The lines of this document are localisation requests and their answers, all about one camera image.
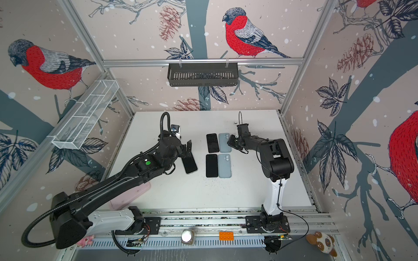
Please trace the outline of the light-blue phone case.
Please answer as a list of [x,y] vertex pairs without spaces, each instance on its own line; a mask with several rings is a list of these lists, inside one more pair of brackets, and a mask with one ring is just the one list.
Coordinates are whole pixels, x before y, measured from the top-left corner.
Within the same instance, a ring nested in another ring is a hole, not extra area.
[[231,178],[231,156],[229,154],[218,155],[218,177]]

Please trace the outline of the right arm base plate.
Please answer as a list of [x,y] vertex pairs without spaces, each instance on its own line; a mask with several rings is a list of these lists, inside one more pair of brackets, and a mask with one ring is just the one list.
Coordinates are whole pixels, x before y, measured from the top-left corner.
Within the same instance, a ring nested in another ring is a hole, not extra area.
[[260,216],[246,216],[245,229],[248,234],[257,233],[290,233],[290,225],[286,216],[277,215],[261,218]]

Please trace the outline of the grey-blue phone case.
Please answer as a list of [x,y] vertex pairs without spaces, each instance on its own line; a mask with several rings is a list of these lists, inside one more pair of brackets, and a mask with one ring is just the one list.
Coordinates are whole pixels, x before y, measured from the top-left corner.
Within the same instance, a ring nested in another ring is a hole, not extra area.
[[220,133],[218,135],[220,153],[230,153],[232,151],[232,148],[228,145],[229,138],[229,133]]

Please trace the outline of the black phone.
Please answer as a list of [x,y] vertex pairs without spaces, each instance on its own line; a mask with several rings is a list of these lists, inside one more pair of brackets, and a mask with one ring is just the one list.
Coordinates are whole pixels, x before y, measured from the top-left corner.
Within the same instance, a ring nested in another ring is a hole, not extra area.
[[198,171],[196,161],[194,160],[194,157],[192,154],[190,154],[189,156],[185,158],[182,158],[182,163],[183,163],[186,174],[191,174],[191,173]]
[[219,143],[218,137],[215,133],[207,134],[207,147],[209,153],[218,153],[219,152]]

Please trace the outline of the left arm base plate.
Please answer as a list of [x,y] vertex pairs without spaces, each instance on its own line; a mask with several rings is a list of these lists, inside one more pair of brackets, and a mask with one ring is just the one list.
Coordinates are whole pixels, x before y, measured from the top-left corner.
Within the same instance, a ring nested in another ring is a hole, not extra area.
[[140,217],[126,230],[116,230],[116,235],[157,235],[160,230],[160,217]]

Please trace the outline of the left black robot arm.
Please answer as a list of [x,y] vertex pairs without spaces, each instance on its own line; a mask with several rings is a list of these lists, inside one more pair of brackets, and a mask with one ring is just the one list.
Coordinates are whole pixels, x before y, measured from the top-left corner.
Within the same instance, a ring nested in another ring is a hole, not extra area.
[[[176,169],[176,160],[191,154],[192,143],[188,141],[182,144],[170,124],[167,130],[164,129],[165,121],[170,122],[168,112],[164,112],[160,118],[158,143],[128,160],[119,173],[82,192],[71,195],[61,192],[54,196],[51,209],[24,230],[21,236],[23,246],[42,248],[54,244],[58,249],[68,248],[86,237],[99,224],[91,217],[99,207],[158,176],[171,175]],[[50,220],[53,239],[31,242],[31,230],[45,218]]]

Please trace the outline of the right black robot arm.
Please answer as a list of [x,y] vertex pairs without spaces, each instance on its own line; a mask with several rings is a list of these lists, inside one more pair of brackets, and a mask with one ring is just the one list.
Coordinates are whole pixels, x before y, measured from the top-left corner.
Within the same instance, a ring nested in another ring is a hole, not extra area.
[[237,136],[231,135],[228,145],[244,154],[255,151],[264,175],[271,181],[267,196],[258,216],[246,216],[243,226],[247,233],[284,233],[290,235],[287,214],[301,218],[300,215],[283,209],[284,188],[295,170],[295,165],[284,139],[266,139],[252,135],[249,125],[243,122],[238,113]]

